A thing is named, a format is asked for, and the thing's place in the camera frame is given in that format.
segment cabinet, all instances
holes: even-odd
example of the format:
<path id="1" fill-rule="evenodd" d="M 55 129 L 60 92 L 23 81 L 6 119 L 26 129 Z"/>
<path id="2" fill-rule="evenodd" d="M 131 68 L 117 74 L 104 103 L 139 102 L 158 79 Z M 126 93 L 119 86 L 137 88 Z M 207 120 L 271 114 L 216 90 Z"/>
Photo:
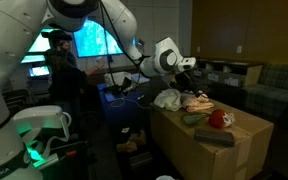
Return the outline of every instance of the cabinet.
<path id="1" fill-rule="evenodd" d="M 257 84 L 262 62 L 200 59 L 194 76 L 207 81 L 246 87 Z"/>

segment couch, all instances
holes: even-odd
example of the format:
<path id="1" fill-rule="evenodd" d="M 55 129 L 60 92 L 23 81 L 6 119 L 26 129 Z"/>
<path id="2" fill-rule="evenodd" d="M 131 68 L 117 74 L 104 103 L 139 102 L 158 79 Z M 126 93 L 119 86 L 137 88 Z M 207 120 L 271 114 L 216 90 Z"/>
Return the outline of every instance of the couch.
<path id="1" fill-rule="evenodd" d="M 288 64 L 264 64 L 258 84 L 243 89 L 246 110 L 274 122 L 267 164 L 288 179 Z"/>

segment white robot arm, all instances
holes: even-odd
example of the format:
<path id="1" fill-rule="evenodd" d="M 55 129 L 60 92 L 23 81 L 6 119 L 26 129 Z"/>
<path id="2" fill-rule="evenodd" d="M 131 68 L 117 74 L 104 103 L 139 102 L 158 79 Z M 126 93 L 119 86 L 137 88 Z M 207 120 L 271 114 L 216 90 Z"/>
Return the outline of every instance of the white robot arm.
<path id="1" fill-rule="evenodd" d="M 0 1 L 0 179 L 42 179 L 30 163 L 15 122 L 11 120 L 1 85 L 15 71 L 45 25 L 73 32 L 79 30 L 87 18 L 102 24 L 146 77 L 176 74 L 195 65 L 195 58 L 183 58 L 170 38 L 156 44 L 153 56 L 143 56 L 132 44 L 136 20 L 119 0 Z"/>

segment white container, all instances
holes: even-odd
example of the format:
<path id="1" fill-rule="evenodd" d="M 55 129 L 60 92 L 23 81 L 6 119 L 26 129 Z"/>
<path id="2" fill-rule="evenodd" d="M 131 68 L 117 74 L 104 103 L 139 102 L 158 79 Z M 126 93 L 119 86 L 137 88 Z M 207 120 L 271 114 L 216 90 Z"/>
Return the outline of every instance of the white container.
<path id="1" fill-rule="evenodd" d="M 131 73 L 128 72 L 117 72 L 113 73 L 112 76 L 108 73 L 104 74 L 104 81 L 107 87 L 113 86 L 114 82 L 116 85 L 121 86 L 125 77 L 131 80 Z"/>

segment person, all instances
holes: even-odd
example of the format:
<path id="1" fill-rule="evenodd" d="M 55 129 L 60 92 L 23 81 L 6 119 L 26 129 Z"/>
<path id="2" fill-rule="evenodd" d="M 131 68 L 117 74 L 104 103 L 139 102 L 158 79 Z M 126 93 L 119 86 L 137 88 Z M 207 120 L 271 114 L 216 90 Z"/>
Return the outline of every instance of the person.
<path id="1" fill-rule="evenodd" d="M 61 50 L 49 49 L 44 56 L 51 69 L 50 100 L 71 115 L 71 131 L 82 136 L 79 127 L 81 87 L 88 76 L 104 66 L 104 61 L 99 61 L 96 66 L 81 71 L 70 62 L 68 54 Z"/>

